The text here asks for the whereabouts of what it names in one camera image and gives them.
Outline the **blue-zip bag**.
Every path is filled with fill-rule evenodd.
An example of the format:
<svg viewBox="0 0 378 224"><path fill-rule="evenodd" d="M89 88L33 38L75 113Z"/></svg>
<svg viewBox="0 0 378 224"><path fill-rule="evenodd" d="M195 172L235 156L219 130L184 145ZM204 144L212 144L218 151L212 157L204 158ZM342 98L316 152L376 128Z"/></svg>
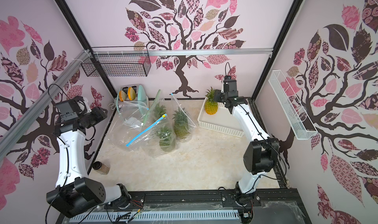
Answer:
<svg viewBox="0 0 378 224"><path fill-rule="evenodd" d="M163 126L168 126L173 130L173 126L167 114L164 114L152 125L143 129L142 132L132 138L125 147L131 151L142 149L147 155L153 158L173 152L176 149L176 146L175 149L170 152L164 152L159 146L159 138L156 136L156 132Z"/></svg>

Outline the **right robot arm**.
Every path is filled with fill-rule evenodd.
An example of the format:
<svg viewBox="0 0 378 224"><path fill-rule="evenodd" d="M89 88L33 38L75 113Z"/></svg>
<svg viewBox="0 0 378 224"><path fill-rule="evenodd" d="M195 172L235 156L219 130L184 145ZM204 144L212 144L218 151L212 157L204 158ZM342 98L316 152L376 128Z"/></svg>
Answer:
<svg viewBox="0 0 378 224"><path fill-rule="evenodd" d="M247 199L253 197L262 177L274 168L278 162L279 141L270 137L253 116L247 99L237 97L221 90L215 90L214 101L223 103L240 124L249 145L243 155L247 173L237 182L235 201L245 206Z"/></svg>

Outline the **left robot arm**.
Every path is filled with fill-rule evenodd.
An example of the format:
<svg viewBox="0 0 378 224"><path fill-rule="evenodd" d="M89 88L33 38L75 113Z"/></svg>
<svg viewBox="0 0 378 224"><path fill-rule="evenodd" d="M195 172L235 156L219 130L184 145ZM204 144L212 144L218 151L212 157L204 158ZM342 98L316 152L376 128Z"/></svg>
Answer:
<svg viewBox="0 0 378 224"><path fill-rule="evenodd" d="M85 164L86 130L105 120L108 111L90 108L81 96L59 102L56 107L59 117L54 134L60 149L59 175L56 188L47 193L46 201L67 218L102 204L127 208L131 196L126 187L122 184L105 187L90 179Z"/></svg>

